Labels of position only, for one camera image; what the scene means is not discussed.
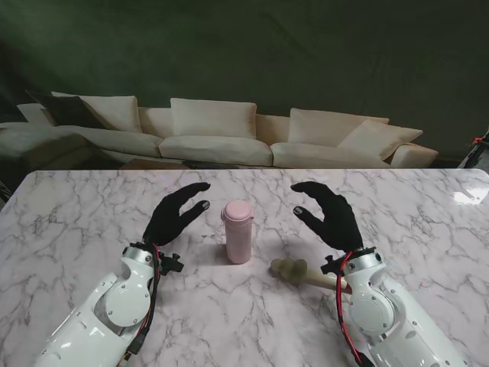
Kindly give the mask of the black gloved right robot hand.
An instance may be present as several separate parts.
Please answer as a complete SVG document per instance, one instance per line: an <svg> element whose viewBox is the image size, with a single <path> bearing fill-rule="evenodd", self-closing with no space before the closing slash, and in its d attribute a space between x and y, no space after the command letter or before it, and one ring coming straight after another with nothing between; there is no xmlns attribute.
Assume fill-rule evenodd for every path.
<svg viewBox="0 0 489 367"><path fill-rule="evenodd" d="M313 181L295 183L291 189L313 198L324 219L315 217L302 206L293 208L294 215L304 222L329 247L343 252L364 248L356 218L348 201L327 185Z"/></svg>

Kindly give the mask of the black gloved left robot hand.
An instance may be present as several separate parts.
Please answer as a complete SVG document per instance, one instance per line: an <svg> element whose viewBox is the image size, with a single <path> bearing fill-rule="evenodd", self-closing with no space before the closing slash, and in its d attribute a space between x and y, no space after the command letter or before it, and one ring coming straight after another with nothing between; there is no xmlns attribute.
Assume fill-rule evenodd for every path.
<svg viewBox="0 0 489 367"><path fill-rule="evenodd" d="M210 202L201 200L183 214L180 214L181 207L210 187L211 185L205 182L192 183L165 196L157 205L144 231L144 242L160 247L176 239L190 223L210 207Z"/></svg>

